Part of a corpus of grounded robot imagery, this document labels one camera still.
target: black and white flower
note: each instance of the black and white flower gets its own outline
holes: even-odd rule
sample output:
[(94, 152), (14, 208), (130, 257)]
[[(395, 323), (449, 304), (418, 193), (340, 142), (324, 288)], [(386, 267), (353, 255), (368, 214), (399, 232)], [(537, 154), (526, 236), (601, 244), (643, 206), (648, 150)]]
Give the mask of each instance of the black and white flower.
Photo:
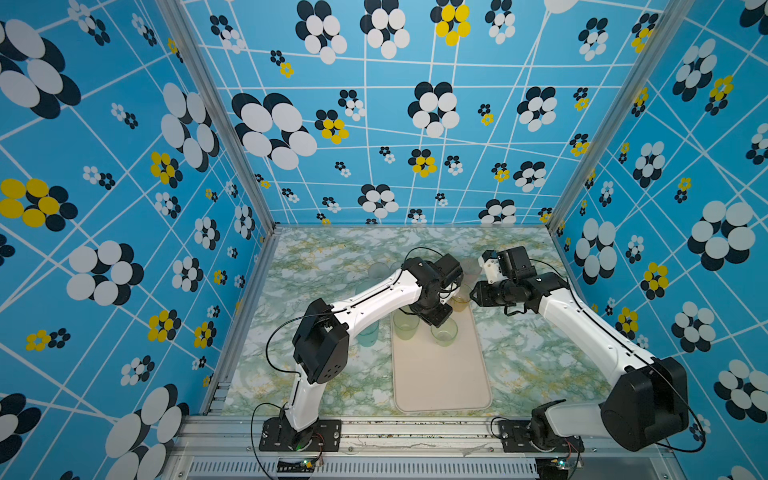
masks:
[(313, 7), (307, 0), (301, 0), (296, 11), (301, 18), (296, 23), (296, 35), (304, 40), (304, 48), (313, 55), (319, 54), (324, 64), (331, 65), (336, 61), (336, 54), (346, 51), (346, 39), (339, 34), (341, 24), (332, 15), (330, 5), (319, 0)]
[(525, 92), (525, 100), (518, 104), (520, 123), (528, 125), (528, 131), (537, 131), (542, 125), (551, 124), (556, 113), (554, 108), (558, 106), (558, 100), (554, 97), (554, 87), (530, 87)]
[(655, 144), (645, 144), (640, 149), (640, 156), (634, 162), (634, 171), (632, 177), (638, 180), (640, 186), (648, 188), (652, 180), (661, 178), (661, 172), (667, 159), (662, 155), (664, 152), (664, 142), (658, 141)]
[(627, 251), (624, 252), (624, 255), (629, 260), (629, 263), (639, 262), (640, 259), (643, 258), (641, 255), (643, 250), (645, 250), (645, 245), (643, 245), (643, 237), (633, 235), (629, 243), (627, 243)]
[(12, 393), (0, 399), (0, 465), (22, 449), (22, 435), (40, 422), (40, 409), (26, 406), (27, 397), (21, 393)]
[(398, 0), (366, 0), (366, 14), (360, 19), (360, 29), (368, 45), (380, 48), (384, 58), (394, 58), (398, 48), (411, 42), (406, 30), (406, 14)]
[(605, 31), (607, 25), (607, 18), (599, 20), (597, 18), (590, 18), (587, 20), (584, 30), (578, 34), (579, 41), (584, 42), (578, 50), (584, 56), (584, 60), (590, 61), (595, 55), (605, 52), (605, 42), (608, 40), (608, 32)]
[[(610, 278), (616, 270), (618, 255), (614, 249), (616, 227), (611, 222), (598, 224), (594, 218), (584, 222), (581, 238), (576, 242), (574, 261), (583, 267), (582, 276), (589, 285), (598, 281), (598, 277)], [(597, 253), (592, 247), (597, 246)]]
[(520, 170), (516, 171), (512, 178), (515, 179), (515, 186), (521, 187), (525, 193), (536, 188), (543, 187), (547, 182), (545, 178), (547, 171), (544, 162), (525, 161), (520, 164)]
[(710, 38), (700, 47), (691, 45), (683, 55), (683, 66), (675, 74), (672, 93), (681, 95), (683, 101), (691, 101), (698, 88), (706, 87), (712, 80), (712, 70), (717, 64), (717, 56), (712, 52), (715, 40)]
[(753, 164), (760, 165), (768, 157), (768, 138), (765, 137), (768, 132), (768, 124), (761, 124), (757, 128), (757, 133), (752, 136), (751, 148), (746, 153), (746, 158)]
[(725, 410), (737, 420), (749, 416), (753, 421), (768, 420), (768, 375), (752, 370), (741, 360), (731, 360), (728, 370), (717, 376), (714, 391), (726, 400)]
[(715, 315), (708, 308), (699, 308), (696, 303), (683, 303), (683, 311), (675, 315), (672, 324), (672, 334), (680, 339), (680, 347), (686, 352), (699, 349), (709, 352), (712, 341), (715, 340), (715, 329), (712, 324)]
[[(17, 65), (25, 63), (24, 71)], [(61, 51), (31, 26), (11, 19), (0, 24), (0, 91), (42, 118), (56, 118), (59, 102), (80, 103), (80, 89), (67, 75)]]
[(766, 0), (744, 0), (744, 10), (739, 17), (739, 25), (744, 28), (751, 27), (757, 22), (757, 31), (761, 35), (768, 35), (768, 2)]
[(253, 236), (251, 232), (256, 229), (256, 222), (253, 221), (253, 210), (245, 205), (235, 207), (235, 231), (246, 240)]
[(357, 199), (357, 203), (364, 211), (373, 213), (376, 218), (386, 218), (388, 214), (393, 214), (400, 208), (389, 185), (380, 184), (374, 187), (366, 184), (360, 188), (360, 192), (362, 195)]
[(216, 249), (216, 242), (221, 233), (216, 229), (216, 221), (209, 217), (198, 218), (194, 221), (194, 242), (208, 250)]
[(339, 92), (339, 106), (344, 109), (347, 117), (352, 117), (354, 121), (366, 116), (366, 105), (361, 99), (357, 98), (355, 90), (341, 90)]
[(448, 167), (448, 173), (454, 177), (464, 171), (464, 164), (458, 159), (458, 155), (449, 155), (443, 163)]
[(491, 9), (485, 14), (485, 23), (491, 25), (488, 35), (498, 45), (515, 34), (515, 14), (510, 12), (512, 0), (491, 0)]
[(172, 197), (168, 192), (157, 192), (154, 195), (154, 209), (159, 213), (176, 218), (181, 213), (181, 205), (179, 205), (179, 199)]
[[(315, 137), (302, 125), (301, 113), (287, 97), (272, 93), (262, 103), (253, 95), (241, 93), (232, 98), (232, 108), (243, 121), (235, 131), (248, 153), (267, 157), (283, 170), (293, 170), (299, 166), (298, 155), (308, 157), (317, 151)], [(273, 124), (281, 139), (265, 135)]]
[(120, 384), (126, 386), (129, 384), (136, 385), (139, 381), (146, 382), (149, 380), (149, 373), (152, 370), (154, 370), (154, 362), (149, 355), (145, 356), (143, 359), (136, 357), (131, 360), (131, 363), (123, 365), (123, 368), (120, 371), (122, 374)]
[[(219, 137), (211, 130), (212, 120), (199, 94), (185, 94), (172, 83), (163, 87), (163, 99), (169, 114), (163, 116), (161, 130), (168, 144), (184, 154), (189, 166), (203, 173), (208, 169), (208, 157), (220, 153)], [(195, 136), (190, 129), (197, 124)]]
[(328, 207), (328, 210), (330, 210), (333, 214), (337, 214), (341, 211), (339, 202), (335, 201), (333, 197), (323, 197), (323, 205)]
[(77, 0), (69, 0), (67, 14), (73, 22), (78, 23), (80, 29), (94, 38), (99, 46), (104, 46), (111, 41), (107, 34), (107, 28), (104, 22), (95, 18), (91, 10), (84, 4), (78, 4)]
[(607, 207), (608, 204), (613, 201), (611, 197), (614, 194), (614, 182), (604, 181), (603, 187), (600, 189), (600, 198), (598, 201), (603, 207)]
[(199, 282), (203, 281), (203, 269), (200, 268), (200, 261), (197, 258), (185, 257), (184, 260), (176, 260), (173, 270), (174, 278), (171, 284), (184, 292), (197, 291)]
[(447, 81), (441, 81), (435, 87), (423, 81), (416, 85), (413, 94), (416, 101), (408, 106), (408, 115), (413, 119), (414, 127), (426, 129), (428, 137), (438, 138), (445, 129), (458, 125), (456, 95)]
[(77, 272), (67, 282), (70, 298), (90, 299), (101, 306), (125, 304), (131, 298), (131, 287), (144, 279), (144, 268), (134, 262), (134, 249), (113, 240), (102, 242), (97, 249), (85, 245), (74, 249), (69, 266)]
[(707, 270), (719, 270), (725, 260), (745, 262), (755, 244), (755, 233), (746, 226), (753, 215), (749, 204), (732, 204), (726, 208), (719, 200), (709, 202), (704, 206), (701, 220), (690, 230), (688, 250), (701, 255), (701, 265)]
[(149, 46), (154, 47), (157, 45), (157, 38), (154, 36), (154, 30), (149, 28), (144, 21), (144, 17), (141, 17), (139, 15), (136, 15), (135, 13), (131, 16), (131, 25), (136, 28), (136, 31), (139, 35), (144, 37), (144, 40), (147, 41)]
[(485, 203), (485, 210), (478, 214), (478, 218), (480, 223), (486, 225), (494, 223), (512, 225), (518, 221), (515, 216), (517, 209), (514, 200), (500, 201), (494, 198)]
[[(140, 410), (122, 417), (112, 426), (104, 444), (107, 457), (116, 458), (106, 478), (156, 478), (162, 474), (182, 420), (189, 415), (179, 403), (178, 389), (168, 384), (153, 390)], [(157, 442), (149, 447), (152, 441)]]

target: yellow flower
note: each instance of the yellow flower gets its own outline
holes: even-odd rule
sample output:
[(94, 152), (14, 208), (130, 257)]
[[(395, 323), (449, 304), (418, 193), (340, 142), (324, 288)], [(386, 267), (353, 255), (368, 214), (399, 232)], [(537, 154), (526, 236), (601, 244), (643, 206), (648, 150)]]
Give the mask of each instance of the yellow flower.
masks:
[(725, 78), (718, 78), (717, 81), (715, 81), (714, 88), (710, 91), (710, 100), (723, 100), (726, 95), (733, 91), (733, 83), (731, 82), (733, 82), (733, 75), (728, 75)]
[(284, 76), (285, 78), (290, 78), (291, 75), (293, 75), (293, 68), (291, 68), (290, 63), (283, 63), (280, 66), (280, 74)]
[(35, 350), (37, 352), (42, 352), (45, 350), (45, 347), (48, 345), (48, 342), (51, 341), (51, 336), (48, 335), (45, 330), (40, 330), (37, 333), (32, 333), (30, 336), (27, 337), (27, 351), (31, 352), (32, 350)]
[(586, 154), (588, 149), (589, 149), (588, 141), (585, 141), (583, 143), (578, 141), (576, 142), (576, 145), (574, 145), (574, 147), (571, 149), (571, 153), (576, 157), (580, 157), (581, 155)]
[(634, 339), (634, 334), (640, 329), (640, 325), (637, 324), (639, 318), (637, 312), (633, 312), (627, 307), (624, 307), (621, 309), (621, 315), (619, 315), (619, 322), (616, 324), (616, 330), (621, 332), (624, 336)]
[(645, 48), (645, 45), (648, 43), (648, 40), (650, 40), (650, 37), (654, 34), (653, 30), (648, 30), (648, 28), (643, 28), (637, 33), (637, 37), (632, 41), (632, 46), (634, 47), (634, 50), (637, 53), (640, 53), (643, 51), (643, 48)]
[(576, 110), (578, 111), (584, 110), (585, 108), (589, 107), (589, 98), (580, 98), (574, 107), (576, 107)]
[(640, 90), (640, 93), (637, 94), (637, 97), (634, 99), (634, 104), (637, 107), (641, 107), (647, 99), (648, 99), (648, 87), (643, 87), (643, 89)]
[(499, 183), (507, 180), (509, 178), (509, 170), (499, 170), (494, 178), (498, 180)]

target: wire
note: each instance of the wire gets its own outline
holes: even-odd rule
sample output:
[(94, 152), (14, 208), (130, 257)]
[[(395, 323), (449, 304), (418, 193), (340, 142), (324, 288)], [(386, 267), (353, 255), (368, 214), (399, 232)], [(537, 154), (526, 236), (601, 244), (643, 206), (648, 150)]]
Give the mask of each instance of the wire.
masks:
[(310, 317), (310, 316), (323, 316), (323, 315), (333, 315), (333, 314), (336, 314), (336, 313), (341, 313), (341, 312), (343, 312), (343, 311), (345, 311), (345, 310), (340, 310), (340, 311), (338, 311), (338, 312), (326, 312), (326, 313), (314, 313), (314, 314), (312, 314), (312, 315), (302, 315), (302, 316), (298, 316), (298, 317), (296, 317), (295, 319), (290, 319), (290, 320), (288, 320), (287, 322), (285, 322), (283, 325), (281, 325), (281, 326), (278, 326), (278, 327), (275, 329), (275, 331), (274, 331), (274, 332), (272, 332), (272, 335), (270, 335), (270, 338), (269, 338), (269, 339), (266, 341), (266, 345), (264, 346), (264, 355), (265, 355), (265, 357), (266, 357), (266, 362), (267, 362), (267, 363), (269, 363), (269, 364), (270, 364), (270, 366), (271, 366), (272, 368), (274, 368), (275, 370), (277, 370), (278, 372), (283, 372), (283, 373), (296, 373), (297, 375), (301, 375), (301, 374), (300, 374), (300, 373), (298, 373), (296, 370), (283, 370), (283, 369), (279, 369), (279, 368), (277, 368), (275, 365), (273, 365), (273, 364), (272, 364), (272, 362), (270, 361), (270, 342), (272, 341), (272, 337), (274, 337), (274, 336), (275, 336), (275, 333), (277, 333), (277, 332), (278, 332), (278, 330), (280, 330), (280, 329), (281, 329), (281, 328), (283, 328), (285, 325), (288, 325), (288, 324), (289, 324), (289, 323), (291, 323), (291, 322), (295, 322), (295, 321), (297, 321), (297, 320), (305, 319), (305, 318), (307, 318), (307, 317)]
[(547, 263), (547, 262), (545, 262), (545, 261), (543, 261), (543, 260), (537, 260), (537, 259), (535, 259), (535, 258), (531, 258), (531, 259), (529, 259), (529, 260), (530, 260), (531, 262), (539, 262), (539, 263), (543, 263), (544, 265), (546, 265), (546, 266), (548, 266), (549, 268), (551, 268), (551, 269), (552, 269), (552, 270), (553, 270), (553, 271), (554, 271), (554, 272), (555, 272), (555, 273), (556, 273), (558, 276), (560, 276), (560, 278), (565, 278), (566, 280), (568, 279), (568, 277), (567, 277), (567, 276), (565, 276), (565, 275), (563, 275), (562, 273), (558, 272), (558, 269), (554, 268), (552, 265), (550, 265), (549, 263)]
[(576, 463), (574, 464), (574, 469), (571, 470), (571, 474), (568, 476), (568, 480), (571, 480), (571, 478), (574, 477), (574, 473), (576, 473), (576, 468), (578, 468), (578, 461), (581, 460), (581, 452), (577, 449), (576, 450)]
[(256, 457), (256, 462), (261, 467), (261, 471), (264, 472), (264, 475), (266, 475), (270, 480), (275, 480), (275, 478), (272, 475), (267, 473), (266, 469), (264, 468), (264, 465), (261, 465), (261, 461), (259, 460), (259, 456), (256, 455), (256, 446), (253, 444), (253, 417), (256, 415), (256, 410), (259, 407), (261, 407), (262, 405), (271, 405), (271, 406), (275, 407), (276, 409), (280, 409), (281, 412), (283, 411), (283, 409), (281, 407), (275, 405), (274, 403), (263, 402), (263, 403), (260, 403), (259, 405), (257, 405), (253, 409), (253, 413), (250, 414), (250, 448), (251, 448), (251, 451), (253, 452), (253, 456)]

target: green marble surface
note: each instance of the green marble surface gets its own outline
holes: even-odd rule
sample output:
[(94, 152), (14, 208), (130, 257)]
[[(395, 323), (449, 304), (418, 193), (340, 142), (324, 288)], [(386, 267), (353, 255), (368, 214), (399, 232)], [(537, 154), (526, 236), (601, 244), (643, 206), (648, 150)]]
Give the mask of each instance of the green marble surface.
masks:
[[(413, 247), (431, 247), (457, 259), (477, 258), (486, 249), (523, 245), (531, 258), (565, 271), (545, 228), (537, 227), (353, 227), (284, 228), (248, 332), (223, 410), (250, 415), (261, 402), (282, 405), (293, 374), (272, 370), (264, 357), (269, 335), (282, 322), (301, 316), (316, 298), (326, 302), (352, 296), (374, 262), (402, 262)], [(427, 260), (436, 256), (417, 250)], [(539, 263), (539, 272), (549, 270)], [(434, 412), (432, 415), (530, 415), (554, 399), (602, 400), (609, 393), (593, 362), (558, 328), (541, 316), (507, 317), (501, 308), (472, 304), (493, 403), (485, 410)], [(298, 322), (283, 328), (270, 344), (270, 359), (293, 369), (290, 339)], [(346, 368), (326, 387), (321, 415), (405, 415), (394, 403), (389, 322), (381, 322), (373, 347), (352, 341)], [(265, 408), (262, 415), (271, 415)]]

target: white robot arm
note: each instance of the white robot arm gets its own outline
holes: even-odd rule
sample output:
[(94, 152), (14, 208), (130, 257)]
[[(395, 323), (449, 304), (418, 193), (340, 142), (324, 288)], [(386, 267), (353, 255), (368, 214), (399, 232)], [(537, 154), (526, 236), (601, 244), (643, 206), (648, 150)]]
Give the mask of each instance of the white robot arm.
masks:
[[(534, 409), (530, 440), (537, 449), (549, 450), (564, 437), (590, 435), (611, 437), (637, 451), (688, 427), (686, 373), (677, 361), (657, 359), (588, 314), (589, 307), (560, 276), (537, 274), (524, 247), (486, 250), (478, 261), (488, 280), (475, 285), (472, 300), (479, 306), (503, 306), (508, 316), (540, 313), (592, 359), (612, 387), (602, 403), (558, 400)], [(322, 299), (312, 302), (293, 337), (300, 374), (280, 418), (280, 441), (293, 449), (307, 444), (325, 384), (346, 366), (352, 338), (406, 305), (427, 323), (442, 325), (452, 312), (447, 302), (461, 281), (461, 267), (450, 255), (435, 263), (417, 257), (359, 295), (331, 305)], [(522, 311), (509, 312), (518, 304)]]

